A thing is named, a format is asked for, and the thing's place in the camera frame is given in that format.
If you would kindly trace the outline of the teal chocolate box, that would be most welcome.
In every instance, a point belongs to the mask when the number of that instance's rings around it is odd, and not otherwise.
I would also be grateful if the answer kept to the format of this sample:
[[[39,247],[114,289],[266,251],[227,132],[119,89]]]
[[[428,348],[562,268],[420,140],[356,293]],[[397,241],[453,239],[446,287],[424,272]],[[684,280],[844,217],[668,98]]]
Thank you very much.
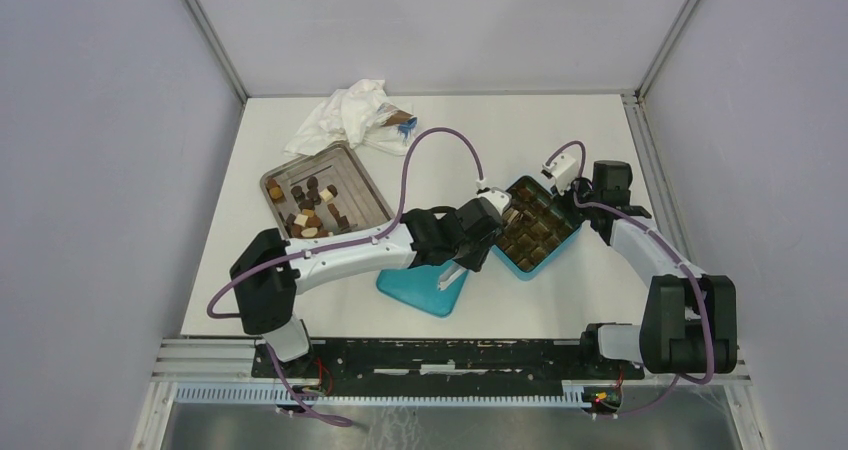
[[[519,177],[507,193],[511,206],[492,252],[519,280],[530,281],[565,251],[578,235],[580,223],[531,176]]]

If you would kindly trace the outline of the stainless steel tray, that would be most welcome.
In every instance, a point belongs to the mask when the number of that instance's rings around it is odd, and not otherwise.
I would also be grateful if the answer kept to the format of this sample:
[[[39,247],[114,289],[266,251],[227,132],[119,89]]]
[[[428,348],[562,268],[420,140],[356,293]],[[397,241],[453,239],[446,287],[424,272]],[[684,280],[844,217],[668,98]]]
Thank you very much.
[[[284,238],[318,238],[384,225],[394,212],[345,143],[298,157],[260,179]],[[321,190],[334,198],[324,202]]]

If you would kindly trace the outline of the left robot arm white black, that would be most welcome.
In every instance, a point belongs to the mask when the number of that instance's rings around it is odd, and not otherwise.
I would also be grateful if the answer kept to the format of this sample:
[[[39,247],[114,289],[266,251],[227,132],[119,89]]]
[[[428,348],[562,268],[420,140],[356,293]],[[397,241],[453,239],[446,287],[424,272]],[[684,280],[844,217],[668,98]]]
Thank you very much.
[[[245,334],[260,336],[290,377],[306,375],[314,351],[294,302],[318,286],[372,271],[429,267],[445,291],[480,271],[504,229],[510,197],[495,189],[458,209],[413,209],[385,229],[317,240],[285,240],[276,229],[258,233],[230,269],[237,318]]]

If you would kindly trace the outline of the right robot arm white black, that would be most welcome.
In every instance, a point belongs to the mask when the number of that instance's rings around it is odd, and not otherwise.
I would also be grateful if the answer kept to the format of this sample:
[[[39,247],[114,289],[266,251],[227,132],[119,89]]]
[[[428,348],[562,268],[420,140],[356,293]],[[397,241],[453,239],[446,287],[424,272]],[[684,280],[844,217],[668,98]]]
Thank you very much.
[[[602,378],[618,361],[627,361],[694,383],[734,371],[738,344],[732,280],[691,263],[659,232],[649,211],[631,203],[628,163],[597,161],[591,178],[580,169],[580,162],[568,155],[544,166],[557,204],[578,222],[588,223],[648,289],[640,324],[588,326],[592,342],[577,352],[580,370]]]

